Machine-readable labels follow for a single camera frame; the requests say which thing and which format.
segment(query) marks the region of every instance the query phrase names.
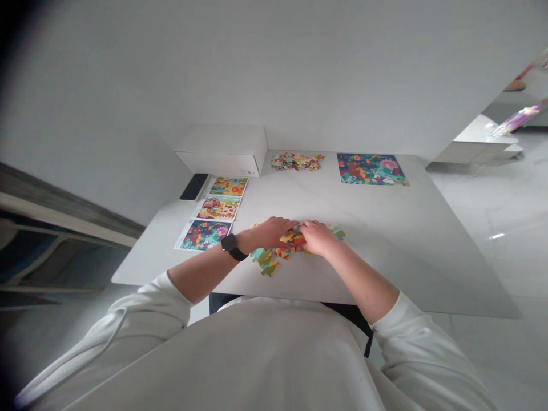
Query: watch face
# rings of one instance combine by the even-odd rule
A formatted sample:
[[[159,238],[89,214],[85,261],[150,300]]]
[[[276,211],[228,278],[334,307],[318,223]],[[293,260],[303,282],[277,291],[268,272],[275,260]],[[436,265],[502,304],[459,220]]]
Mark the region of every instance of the watch face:
[[[231,251],[236,247],[236,236],[234,234],[229,234],[221,240],[221,245],[223,250]]]

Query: chair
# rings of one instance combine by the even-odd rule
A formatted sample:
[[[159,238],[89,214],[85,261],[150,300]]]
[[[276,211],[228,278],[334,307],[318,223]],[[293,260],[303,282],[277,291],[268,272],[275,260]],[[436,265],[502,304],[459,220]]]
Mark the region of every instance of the chair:
[[[101,291],[103,288],[51,287],[25,282],[25,277],[40,267],[66,240],[120,247],[119,244],[0,211],[0,291],[26,293]]]

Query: hand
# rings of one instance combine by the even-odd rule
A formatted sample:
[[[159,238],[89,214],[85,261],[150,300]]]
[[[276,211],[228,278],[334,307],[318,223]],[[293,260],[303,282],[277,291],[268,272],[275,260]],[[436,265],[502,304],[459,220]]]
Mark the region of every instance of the hand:
[[[318,254],[322,257],[325,257],[328,251],[338,247],[340,244],[331,230],[324,223],[319,223],[316,220],[306,220],[299,227],[299,231],[307,241],[301,247],[308,252]]]
[[[237,247],[244,254],[251,254],[258,248],[286,248],[287,243],[280,241],[280,237],[298,223],[282,217],[270,217],[257,227],[238,233]]]

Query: white long-sleeve shirt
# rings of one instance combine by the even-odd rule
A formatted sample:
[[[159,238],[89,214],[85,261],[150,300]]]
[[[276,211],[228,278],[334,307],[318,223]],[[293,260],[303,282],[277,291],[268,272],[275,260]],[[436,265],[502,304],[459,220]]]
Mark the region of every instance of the white long-sleeve shirt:
[[[457,344],[403,293],[372,325],[381,370],[363,356],[362,331],[320,303],[255,297],[187,327],[191,307],[160,275],[114,303],[19,403],[47,392],[36,408],[495,409]]]

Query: person's left hand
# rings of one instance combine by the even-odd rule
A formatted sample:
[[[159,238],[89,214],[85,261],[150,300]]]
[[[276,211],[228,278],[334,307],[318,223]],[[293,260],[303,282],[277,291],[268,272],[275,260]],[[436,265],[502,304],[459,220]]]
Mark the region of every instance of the person's left hand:
[[[283,217],[270,217],[257,227],[236,234],[236,245],[244,254],[251,254],[258,248],[286,248],[287,243],[280,238],[298,223]]]

